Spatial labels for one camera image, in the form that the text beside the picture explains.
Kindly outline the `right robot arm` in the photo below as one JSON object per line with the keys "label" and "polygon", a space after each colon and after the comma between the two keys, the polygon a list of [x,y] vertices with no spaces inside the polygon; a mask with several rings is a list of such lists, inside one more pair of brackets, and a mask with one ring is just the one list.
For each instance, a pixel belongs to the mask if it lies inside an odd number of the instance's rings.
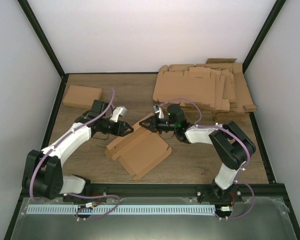
{"label": "right robot arm", "polygon": [[173,132],[178,141],[186,144],[213,145],[222,164],[211,183],[213,198],[219,202],[230,196],[237,175],[244,170],[256,152],[256,145],[234,122],[200,126],[190,123],[179,104],[168,106],[168,116],[164,117],[161,106],[154,106],[154,115],[139,122],[151,132]]}

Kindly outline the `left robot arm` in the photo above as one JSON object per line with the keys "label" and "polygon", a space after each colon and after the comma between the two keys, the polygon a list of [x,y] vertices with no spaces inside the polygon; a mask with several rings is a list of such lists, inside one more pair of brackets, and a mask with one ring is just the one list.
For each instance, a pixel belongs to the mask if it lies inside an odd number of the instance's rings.
{"label": "left robot arm", "polygon": [[110,103],[95,100],[90,110],[79,116],[70,129],[51,145],[32,150],[26,157],[22,188],[33,197],[35,194],[54,199],[58,195],[74,194],[81,202],[87,202],[92,189],[88,179],[78,175],[64,175],[66,160],[96,133],[124,137],[134,131],[120,120],[127,112],[124,106],[113,107]]}

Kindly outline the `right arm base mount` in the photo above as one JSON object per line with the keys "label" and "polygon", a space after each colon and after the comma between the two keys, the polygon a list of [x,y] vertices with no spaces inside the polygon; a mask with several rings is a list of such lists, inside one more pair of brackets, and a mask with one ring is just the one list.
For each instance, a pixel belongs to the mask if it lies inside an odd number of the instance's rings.
{"label": "right arm base mount", "polygon": [[242,197],[237,194],[237,191],[239,189],[237,187],[234,187],[233,184],[229,188],[224,190],[216,184],[215,180],[212,180],[210,184],[197,185],[195,190],[197,201],[200,203],[230,203],[232,201],[242,201]]}

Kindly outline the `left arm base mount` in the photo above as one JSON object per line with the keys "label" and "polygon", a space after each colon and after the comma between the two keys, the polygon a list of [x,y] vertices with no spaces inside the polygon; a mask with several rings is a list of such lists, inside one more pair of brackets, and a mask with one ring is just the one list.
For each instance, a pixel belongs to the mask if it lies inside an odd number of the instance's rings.
{"label": "left arm base mount", "polygon": [[99,194],[95,191],[94,185],[91,181],[85,177],[79,175],[64,175],[63,185],[59,194],[62,196],[63,202],[73,202],[75,204],[86,204],[88,202],[105,202],[107,197],[103,198],[81,198],[76,195],[84,197],[97,197],[103,196],[103,193]]}

